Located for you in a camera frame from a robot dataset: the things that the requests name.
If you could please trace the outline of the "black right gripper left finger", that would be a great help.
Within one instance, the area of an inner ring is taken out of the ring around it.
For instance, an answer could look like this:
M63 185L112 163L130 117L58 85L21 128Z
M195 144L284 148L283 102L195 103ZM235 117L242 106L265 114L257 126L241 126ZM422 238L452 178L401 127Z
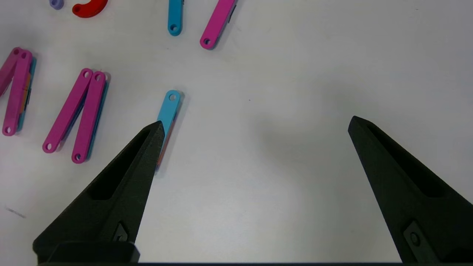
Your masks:
M39 264L133 264L137 233L164 143L143 128L33 242Z

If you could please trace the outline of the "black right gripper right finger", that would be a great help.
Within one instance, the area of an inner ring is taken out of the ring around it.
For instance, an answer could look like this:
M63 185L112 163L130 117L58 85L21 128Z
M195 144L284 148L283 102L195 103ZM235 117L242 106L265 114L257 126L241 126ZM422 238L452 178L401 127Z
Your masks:
M471 264L473 206L374 123L348 134L404 264Z

